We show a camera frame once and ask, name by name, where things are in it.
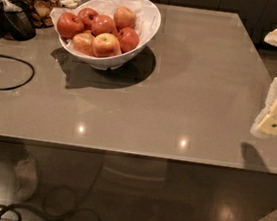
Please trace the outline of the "red yellow apple back right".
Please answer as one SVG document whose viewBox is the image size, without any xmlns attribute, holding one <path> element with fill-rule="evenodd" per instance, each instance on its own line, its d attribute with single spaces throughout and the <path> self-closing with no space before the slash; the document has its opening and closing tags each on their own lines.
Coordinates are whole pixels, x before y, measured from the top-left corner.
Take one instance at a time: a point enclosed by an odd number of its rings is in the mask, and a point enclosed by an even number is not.
<svg viewBox="0 0 277 221">
<path fill-rule="evenodd" d="M 134 28 L 136 25 L 136 14 L 128 7 L 118 7 L 114 12 L 114 22 L 119 29 Z"/>
</svg>

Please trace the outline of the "yellow red apple front centre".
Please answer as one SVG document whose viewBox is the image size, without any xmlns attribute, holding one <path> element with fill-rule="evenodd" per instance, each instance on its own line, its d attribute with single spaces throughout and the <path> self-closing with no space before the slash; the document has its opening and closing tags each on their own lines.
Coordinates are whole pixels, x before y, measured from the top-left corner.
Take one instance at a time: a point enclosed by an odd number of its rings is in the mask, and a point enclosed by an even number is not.
<svg viewBox="0 0 277 221">
<path fill-rule="evenodd" d="M 111 33 L 101 33 L 94 38 L 93 52 L 96 57 L 113 57 L 121 54 L 120 43 Z"/>
</svg>

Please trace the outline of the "white oval fruit bowl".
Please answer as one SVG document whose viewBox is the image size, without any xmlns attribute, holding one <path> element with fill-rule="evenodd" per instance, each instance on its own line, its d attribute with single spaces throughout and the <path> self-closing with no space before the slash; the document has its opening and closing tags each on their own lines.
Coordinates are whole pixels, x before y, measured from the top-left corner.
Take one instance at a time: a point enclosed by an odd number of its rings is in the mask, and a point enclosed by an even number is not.
<svg viewBox="0 0 277 221">
<path fill-rule="evenodd" d="M 130 61 L 133 57 L 135 57 L 138 53 L 140 53 L 146 45 L 139 46 L 135 49 L 133 49 L 130 52 L 125 52 L 124 54 L 121 54 L 119 56 L 113 56 L 113 57 L 93 57 L 85 55 L 84 53 L 80 53 L 77 50 L 73 49 L 72 43 L 69 40 L 66 40 L 59 37 L 59 41 L 61 45 L 64 47 L 65 50 L 68 51 L 68 53 L 72 54 L 76 58 L 80 59 L 81 61 L 84 61 L 84 63 L 90 64 L 92 67 L 105 70 L 105 69 L 116 69 L 118 67 L 121 67 L 123 63 L 126 63 L 127 61 Z"/>
</svg>

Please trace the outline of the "yellow red apple front left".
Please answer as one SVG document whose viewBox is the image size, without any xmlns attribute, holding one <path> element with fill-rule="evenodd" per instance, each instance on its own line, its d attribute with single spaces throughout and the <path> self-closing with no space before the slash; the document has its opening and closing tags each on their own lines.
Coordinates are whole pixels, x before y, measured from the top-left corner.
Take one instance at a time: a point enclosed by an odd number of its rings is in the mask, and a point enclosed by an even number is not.
<svg viewBox="0 0 277 221">
<path fill-rule="evenodd" d="M 78 52 L 84 55 L 93 55 L 93 42 L 94 37 L 89 33 L 79 33 L 73 37 L 72 46 Z"/>
</svg>

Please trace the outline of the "small white items behind bowl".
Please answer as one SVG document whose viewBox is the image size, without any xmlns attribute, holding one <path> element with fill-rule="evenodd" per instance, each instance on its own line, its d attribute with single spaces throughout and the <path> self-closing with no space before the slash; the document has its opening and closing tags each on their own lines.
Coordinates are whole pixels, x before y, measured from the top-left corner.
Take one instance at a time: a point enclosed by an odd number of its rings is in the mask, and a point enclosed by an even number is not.
<svg viewBox="0 0 277 221">
<path fill-rule="evenodd" d="M 76 8 L 78 5 L 80 5 L 81 0 L 60 0 L 63 7 L 67 8 Z"/>
</svg>

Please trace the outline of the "white shoe right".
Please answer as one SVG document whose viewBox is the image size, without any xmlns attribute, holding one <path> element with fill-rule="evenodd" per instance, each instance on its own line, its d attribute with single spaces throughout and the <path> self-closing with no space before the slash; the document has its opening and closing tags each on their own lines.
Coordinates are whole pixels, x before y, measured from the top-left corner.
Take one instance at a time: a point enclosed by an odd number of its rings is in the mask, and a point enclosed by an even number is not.
<svg viewBox="0 0 277 221">
<path fill-rule="evenodd" d="M 26 201 L 35 193 L 38 186 L 36 159 L 29 155 L 25 160 L 17 162 L 14 172 L 16 174 L 16 196 L 20 201 Z"/>
</svg>

